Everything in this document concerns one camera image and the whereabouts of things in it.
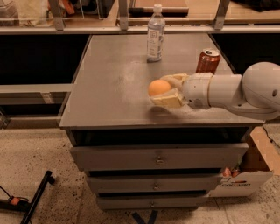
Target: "water bottle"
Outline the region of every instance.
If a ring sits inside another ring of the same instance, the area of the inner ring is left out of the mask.
[[[147,61],[160,61],[165,34],[165,18],[161,14],[162,5],[154,5],[154,13],[148,23]]]

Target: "black stand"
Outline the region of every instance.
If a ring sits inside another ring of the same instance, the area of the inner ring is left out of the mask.
[[[38,204],[43,191],[46,188],[46,184],[50,183],[51,185],[54,183],[54,177],[52,177],[52,172],[47,171],[45,173],[45,176],[43,177],[37,191],[34,194],[34,197],[31,201],[31,203],[20,200],[16,206],[12,205],[8,200],[1,200],[0,199],[0,209],[8,209],[12,211],[19,211],[19,212],[25,212],[24,218],[20,222],[20,224],[28,224],[30,221],[33,212],[35,211],[36,205]]]

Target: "soda can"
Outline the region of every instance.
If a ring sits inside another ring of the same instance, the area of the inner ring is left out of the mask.
[[[196,68],[196,73],[215,74],[220,60],[221,54],[218,50],[212,48],[204,49],[199,56],[199,64]]]

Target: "concrete floor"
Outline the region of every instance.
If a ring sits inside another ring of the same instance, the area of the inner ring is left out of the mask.
[[[279,125],[268,127],[280,137]],[[0,130],[0,186],[14,196],[32,199],[46,170],[56,179],[47,185],[31,218],[33,224],[137,224],[138,212],[146,223],[151,210],[102,211],[95,204],[85,175],[79,171],[69,153],[71,144],[65,131],[51,122],[12,122]],[[0,191],[0,199],[7,196]],[[273,177],[249,197],[210,198],[199,208],[156,209],[155,223],[254,224],[280,223],[280,178]],[[20,223],[22,213],[0,210],[1,224]]]

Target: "gray table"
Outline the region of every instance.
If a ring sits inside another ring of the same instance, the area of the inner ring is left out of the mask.
[[[165,35],[163,59],[148,64],[146,35],[92,37],[60,127],[100,208],[196,207],[248,149],[262,120],[150,101],[151,81],[193,74],[207,47],[206,34]],[[224,59],[216,74],[232,74]]]
[[[193,110],[154,106],[149,83],[166,74],[194,74],[202,49],[214,47],[206,34],[165,35],[163,59],[146,62],[146,35],[93,36],[80,66],[60,126],[71,129],[155,125],[256,125],[263,121],[223,108]],[[231,74],[221,59],[219,74]]]

